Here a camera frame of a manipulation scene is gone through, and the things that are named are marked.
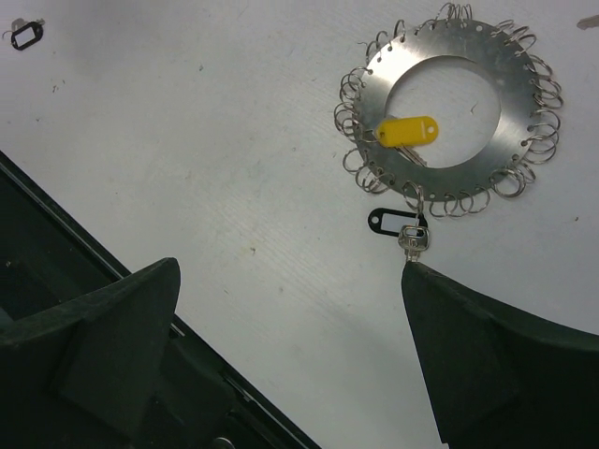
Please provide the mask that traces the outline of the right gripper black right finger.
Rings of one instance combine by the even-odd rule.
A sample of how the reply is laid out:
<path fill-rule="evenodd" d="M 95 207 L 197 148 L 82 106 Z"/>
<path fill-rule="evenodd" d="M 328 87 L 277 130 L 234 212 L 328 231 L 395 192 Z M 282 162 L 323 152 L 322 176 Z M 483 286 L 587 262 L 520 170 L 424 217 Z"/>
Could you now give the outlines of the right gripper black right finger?
<path fill-rule="evenodd" d="M 403 304 L 442 443 L 595 448 L 598 338 L 480 294 L 421 264 Z"/>

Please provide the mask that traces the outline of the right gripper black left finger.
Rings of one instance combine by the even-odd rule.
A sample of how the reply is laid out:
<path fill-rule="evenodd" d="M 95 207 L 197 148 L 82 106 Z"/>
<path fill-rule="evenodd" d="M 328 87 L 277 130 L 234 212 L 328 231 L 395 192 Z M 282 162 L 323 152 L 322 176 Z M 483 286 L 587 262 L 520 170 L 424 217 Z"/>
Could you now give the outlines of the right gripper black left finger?
<path fill-rule="evenodd" d="M 174 258 L 1 329 L 4 448 L 129 448 L 181 285 Z"/>

